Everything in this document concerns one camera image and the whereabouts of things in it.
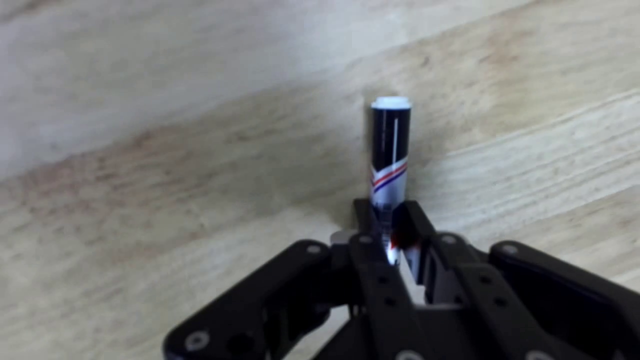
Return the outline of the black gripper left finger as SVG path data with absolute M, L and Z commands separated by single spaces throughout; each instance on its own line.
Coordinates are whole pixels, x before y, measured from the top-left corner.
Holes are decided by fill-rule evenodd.
M 418 308 L 380 246 L 381 212 L 358 199 L 354 215 L 343 243 L 298 241 L 182 321 L 163 360 L 283 360 L 336 308 L 350 318 L 313 360 L 424 360 Z

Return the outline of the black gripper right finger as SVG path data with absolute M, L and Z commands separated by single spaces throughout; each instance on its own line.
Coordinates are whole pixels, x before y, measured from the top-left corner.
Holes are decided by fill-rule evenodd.
M 488 253 L 438 233 L 418 202 L 393 212 L 428 307 L 464 312 L 486 358 L 640 360 L 640 295 L 515 241 Z

